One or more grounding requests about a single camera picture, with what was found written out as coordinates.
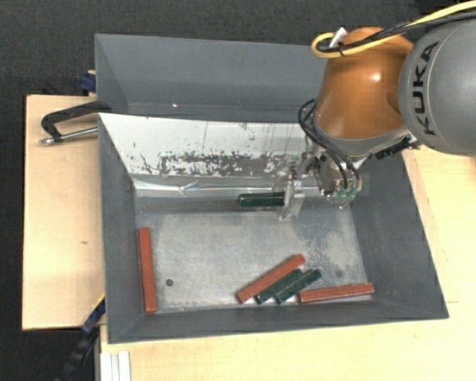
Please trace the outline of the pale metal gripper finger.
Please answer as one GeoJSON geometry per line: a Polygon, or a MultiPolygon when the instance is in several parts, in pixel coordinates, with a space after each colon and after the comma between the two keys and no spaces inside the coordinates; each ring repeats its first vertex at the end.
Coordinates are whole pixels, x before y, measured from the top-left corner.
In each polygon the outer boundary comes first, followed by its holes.
{"type": "Polygon", "coordinates": [[[287,184],[282,196],[282,208],[279,212],[279,219],[290,218],[290,205],[292,197],[294,196],[294,187],[291,184],[287,184]]]}
{"type": "Polygon", "coordinates": [[[305,200],[303,186],[301,182],[293,181],[292,194],[290,196],[290,216],[297,217],[301,211],[302,204],[305,200]]]}

